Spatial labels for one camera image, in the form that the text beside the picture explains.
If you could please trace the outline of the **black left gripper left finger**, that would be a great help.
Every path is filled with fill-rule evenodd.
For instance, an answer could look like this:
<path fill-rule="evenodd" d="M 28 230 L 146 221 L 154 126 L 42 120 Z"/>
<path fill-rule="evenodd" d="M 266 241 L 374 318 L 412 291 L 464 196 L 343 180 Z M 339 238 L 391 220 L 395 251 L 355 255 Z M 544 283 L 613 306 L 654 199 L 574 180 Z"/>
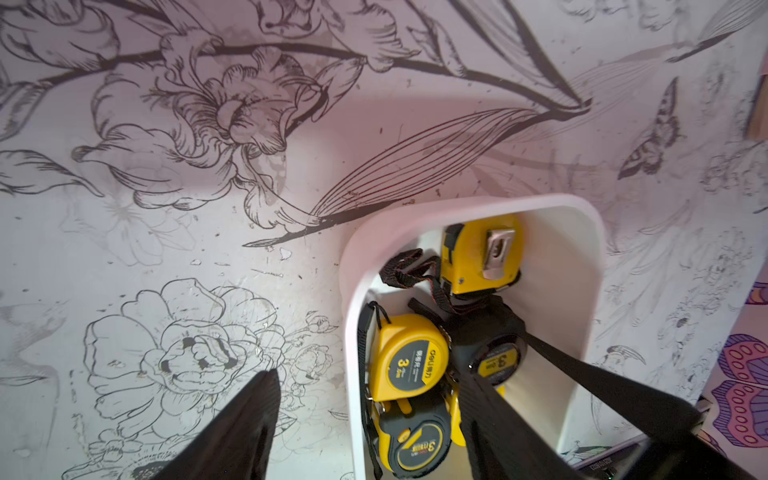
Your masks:
<path fill-rule="evenodd" d="M 275 369 L 255 375 L 157 479 L 264 479 L 279 415 Z"/>

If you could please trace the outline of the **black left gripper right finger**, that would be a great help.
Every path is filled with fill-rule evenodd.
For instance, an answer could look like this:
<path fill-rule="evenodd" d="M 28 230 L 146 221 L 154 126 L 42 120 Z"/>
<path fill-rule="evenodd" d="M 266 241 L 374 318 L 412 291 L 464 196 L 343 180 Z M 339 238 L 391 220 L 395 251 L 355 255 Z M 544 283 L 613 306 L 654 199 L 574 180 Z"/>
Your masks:
<path fill-rule="evenodd" d="M 750 473 L 694 433 L 700 412 L 689 402 L 578 360 L 523 332 L 528 357 L 543 364 L 525 372 L 514 398 L 464 370 L 459 380 L 460 429 L 474 479 L 748 479 Z M 643 438 L 619 466 L 607 455 L 579 467 L 551 445 L 549 434 L 567 399 L 563 380 L 579 386 L 638 429 Z"/>

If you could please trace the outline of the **black yellow tape measure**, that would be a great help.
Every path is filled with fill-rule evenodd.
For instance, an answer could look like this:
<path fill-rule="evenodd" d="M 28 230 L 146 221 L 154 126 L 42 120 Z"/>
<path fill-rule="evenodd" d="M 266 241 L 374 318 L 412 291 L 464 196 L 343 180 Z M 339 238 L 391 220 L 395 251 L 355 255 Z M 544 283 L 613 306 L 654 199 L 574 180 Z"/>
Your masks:
<path fill-rule="evenodd" d="M 519 331 L 524 321 L 499 296 L 497 287 L 471 287 L 463 276 L 448 275 L 460 259 L 453 253 L 424 256 L 420 248 L 403 251 L 380 270 L 382 282 L 397 289 L 428 283 L 433 307 L 411 300 L 409 307 L 433 320 L 446 336 L 449 346 L 448 375 L 454 383 L 463 373 L 475 374 L 498 386 L 519 368 L 526 345 Z"/>
<path fill-rule="evenodd" d="M 376 479 L 385 471 L 397 479 L 421 478 L 446 458 L 452 444 L 451 415 L 439 392 L 371 402 L 367 413 L 366 441 Z"/>

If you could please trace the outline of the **yellow tape measure blue label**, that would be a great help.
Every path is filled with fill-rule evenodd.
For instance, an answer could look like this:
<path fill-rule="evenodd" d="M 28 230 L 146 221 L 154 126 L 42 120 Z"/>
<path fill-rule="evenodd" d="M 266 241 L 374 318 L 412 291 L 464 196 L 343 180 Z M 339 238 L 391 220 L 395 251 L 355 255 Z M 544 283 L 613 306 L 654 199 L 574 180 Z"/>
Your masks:
<path fill-rule="evenodd" d="M 448 341 L 432 320 L 417 313 L 390 316 L 375 301 L 361 311 L 357 347 L 362 390 L 374 402 L 424 394 L 448 366 Z"/>

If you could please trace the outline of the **yellow tape measure with clip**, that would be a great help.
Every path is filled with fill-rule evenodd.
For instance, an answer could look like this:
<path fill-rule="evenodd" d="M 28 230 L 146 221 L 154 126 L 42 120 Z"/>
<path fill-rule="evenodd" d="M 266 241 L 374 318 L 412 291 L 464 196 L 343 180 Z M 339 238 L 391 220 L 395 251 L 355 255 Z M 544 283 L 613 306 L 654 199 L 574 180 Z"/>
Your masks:
<path fill-rule="evenodd" d="M 505 214 L 443 231 L 441 285 L 461 300 L 510 287 L 521 278 L 525 229 L 520 216 Z"/>

